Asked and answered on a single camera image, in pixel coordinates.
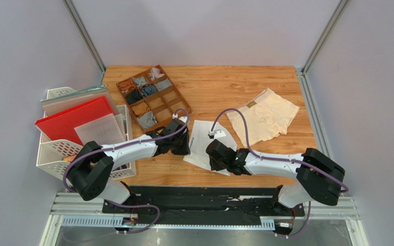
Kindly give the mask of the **white underwear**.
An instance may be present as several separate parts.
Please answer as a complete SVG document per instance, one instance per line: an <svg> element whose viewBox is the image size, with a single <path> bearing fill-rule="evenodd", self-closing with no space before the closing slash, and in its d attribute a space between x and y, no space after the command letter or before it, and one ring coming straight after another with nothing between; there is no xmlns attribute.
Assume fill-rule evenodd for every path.
<svg viewBox="0 0 394 246"><path fill-rule="evenodd" d="M183 158L183 161L191 163L199 168L211 171L209 155L206 153L206 148L213 141L208 136L209 130L213 126L212 121L195 120L193 122L193 128L191 131L189 149L190 154ZM237 143L235 142L232 135L218 122L215 125L215 130L220 130L226 134L226 137L222 138L221 142L228 148L237 150Z"/></svg>

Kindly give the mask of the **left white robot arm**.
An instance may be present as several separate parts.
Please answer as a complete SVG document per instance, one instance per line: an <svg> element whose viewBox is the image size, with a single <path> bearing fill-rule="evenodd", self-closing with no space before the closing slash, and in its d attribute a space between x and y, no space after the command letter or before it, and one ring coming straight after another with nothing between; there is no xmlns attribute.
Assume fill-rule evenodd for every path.
<svg viewBox="0 0 394 246"><path fill-rule="evenodd" d="M123 183L112 180L111 172L124 164L168 152L188 155L188 122L188 117L174 118L165 127L123 143L103 146L95 141L86 143L66 168L64 185L84 201L101 198L124 204L131 192Z"/></svg>

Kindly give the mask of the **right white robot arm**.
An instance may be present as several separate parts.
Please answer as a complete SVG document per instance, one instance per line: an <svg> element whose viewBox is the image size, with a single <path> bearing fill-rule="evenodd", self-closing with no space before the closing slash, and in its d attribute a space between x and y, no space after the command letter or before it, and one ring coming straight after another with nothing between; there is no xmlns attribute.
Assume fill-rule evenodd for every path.
<svg viewBox="0 0 394 246"><path fill-rule="evenodd" d="M274 195L276 202L287 208L309 201L336 206L340 194L348 191L343 184L345 170L314 148L307 148L300 154L269 154L249 149L235 151L214 140L206 148L206 153L214 171L295 179L296 183L279 187Z"/></svg>

